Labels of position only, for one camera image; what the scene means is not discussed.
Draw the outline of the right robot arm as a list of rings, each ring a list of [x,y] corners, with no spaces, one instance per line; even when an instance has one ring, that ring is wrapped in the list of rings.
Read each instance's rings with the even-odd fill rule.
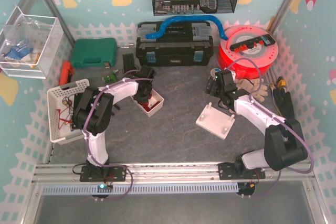
[[[272,113],[253,98],[247,90],[239,89],[234,74],[222,70],[209,77],[205,92],[219,99],[225,109],[242,115],[264,135],[264,147],[238,155],[233,163],[238,176],[254,169],[270,168],[281,172],[286,168],[308,174],[314,168],[312,152],[303,138],[300,123]]]

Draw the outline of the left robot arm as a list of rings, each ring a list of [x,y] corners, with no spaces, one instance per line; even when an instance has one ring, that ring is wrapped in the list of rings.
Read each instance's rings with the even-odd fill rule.
[[[121,80],[103,87],[88,86],[77,94],[72,122],[84,135],[87,160],[78,173],[81,182],[123,182],[127,166],[110,164],[106,150],[105,133],[111,120],[113,106],[132,97],[136,102],[146,103],[152,92],[156,75],[153,68],[142,66],[139,70],[126,72]]]

